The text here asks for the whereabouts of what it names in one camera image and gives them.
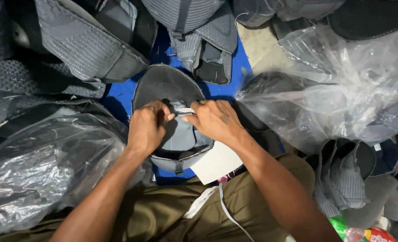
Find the man's right hand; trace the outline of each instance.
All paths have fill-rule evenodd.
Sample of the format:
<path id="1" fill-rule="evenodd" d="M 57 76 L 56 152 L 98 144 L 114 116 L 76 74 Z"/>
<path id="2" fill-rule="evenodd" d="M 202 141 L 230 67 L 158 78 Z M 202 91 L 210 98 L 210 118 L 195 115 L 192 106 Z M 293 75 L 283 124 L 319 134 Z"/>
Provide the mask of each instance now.
<path id="1" fill-rule="evenodd" d="M 184 121 L 193 124 L 199 132 L 231 147 L 245 133 L 235 110 L 224 100 L 204 100 L 190 105 L 196 115 L 188 115 Z"/>

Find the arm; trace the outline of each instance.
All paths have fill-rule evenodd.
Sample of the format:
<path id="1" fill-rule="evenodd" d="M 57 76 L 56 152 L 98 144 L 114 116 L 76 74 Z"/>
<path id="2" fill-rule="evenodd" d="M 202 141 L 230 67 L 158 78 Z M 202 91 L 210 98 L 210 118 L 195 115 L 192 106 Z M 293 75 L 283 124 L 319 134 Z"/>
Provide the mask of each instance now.
<path id="1" fill-rule="evenodd" d="M 304 187 L 248 134 L 227 101 L 195 102 L 191 108 L 197 116 L 189 115 L 184 120 L 237 153 L 273 217 L 297 242 L 341 241 Z"/>
<path id="2" fill-rule="evenodd" d="M 142 161 L 159 146 L 165 134 L 164 126 L 174 116 L 160 101 L 151 102 L 133 113 L 126 149 L 63 221 L 51 242 L 110 240 L 126 187 Z"/>

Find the white strap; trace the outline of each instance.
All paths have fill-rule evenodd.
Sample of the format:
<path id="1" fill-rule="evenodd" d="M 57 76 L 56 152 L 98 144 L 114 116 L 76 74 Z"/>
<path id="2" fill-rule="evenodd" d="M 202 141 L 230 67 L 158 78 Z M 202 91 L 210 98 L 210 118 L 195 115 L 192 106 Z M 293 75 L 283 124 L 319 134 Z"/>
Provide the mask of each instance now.
<path id="1" fill-rule="evenodd" d="M 221 206 L 223 207 L 223 211 L 224 211 L 224 213 L 226 214 L 226 216 L 227 216 L 232 222 L 234 222 L 236 225 L 238 225 L 238 227 L 241 228 L 241 229 L 244 231 L 244 233 L 251 239 L 251 241 L 254 242 L 254 239 L 250 236 L 250 234 L 249 234 L 241 225 L 239 225 L 238 222 L 236 222 L 236 221 L 234 220 L 234 218 L 229 214 L 229 211 L 227 210 L 226 206 L 224 205 L 224 203 L 223 203 L 223 184 L 220 183 L 220 184 L 218 185 L 218 190 L 219 190 L 219 192 L 220 192 Z"/>

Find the concrete floor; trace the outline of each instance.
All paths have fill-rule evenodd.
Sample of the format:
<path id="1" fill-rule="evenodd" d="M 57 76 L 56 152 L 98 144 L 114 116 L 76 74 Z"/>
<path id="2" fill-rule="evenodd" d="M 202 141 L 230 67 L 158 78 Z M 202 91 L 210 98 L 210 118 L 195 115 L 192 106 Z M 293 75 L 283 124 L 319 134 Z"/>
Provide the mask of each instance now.
<path id="1" fill-rule="evenodd" d="M 274 67 L 289 66 L 288 59 L 277 45 L 278 40 L 271 29 L 271 25 L 271 22 L 268 21 L 259 27 L 250 28 L 237 23 L 238 34 L 244 46 L 245 54 L 249 59 L 252 70 L 257 73 Z M 276 134 L 272 132 L 267 136 L 269 152 L 272 156 L 277 156 L 281 152 L 278 149 Z M 281 141 L 286 152 L 297 153 L 293 146 L 282 139 Z"/>

